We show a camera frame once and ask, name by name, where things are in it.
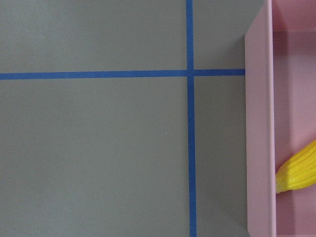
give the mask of pink bin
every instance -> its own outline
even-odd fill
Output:
[[[316,0],[267,0],[245,37],[252,237],[316,237],[316,185],[275,194],[280,165],[316,139]]]

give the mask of pink box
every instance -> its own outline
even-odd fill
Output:
[[[245,36],[252,237],[316,237],[316,185],[275,193],[280,165],[316,139],[316,0],[267,0]]]

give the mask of yellow ridged toy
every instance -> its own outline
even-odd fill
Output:
[[[276,193],[316,183],[316,140],[288,159],[276,173]]]

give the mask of toy corn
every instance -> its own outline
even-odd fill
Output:
[[[276,193],[316,183],[316,140],[288,159],[276,173]]]

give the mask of horizontal blue line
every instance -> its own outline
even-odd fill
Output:
[[[74,79],[74,78],[143,78],[186,77],[187,70],[160,71],[108,71],[108,72],[55,72],[55,73],[3,73],[0,80],[16,79]]]
[[[160,78],[186,77],[188,70],[157,71],[104,71],[104,72],[54,72],[54,73],[1,73],[0,80],[18,79],[75,79],[75,78]],[[244,76],[245,69],[194,70],[194,76]]]
[[[209,69],[194,70],[194,76],[244,76],[245,69]]]

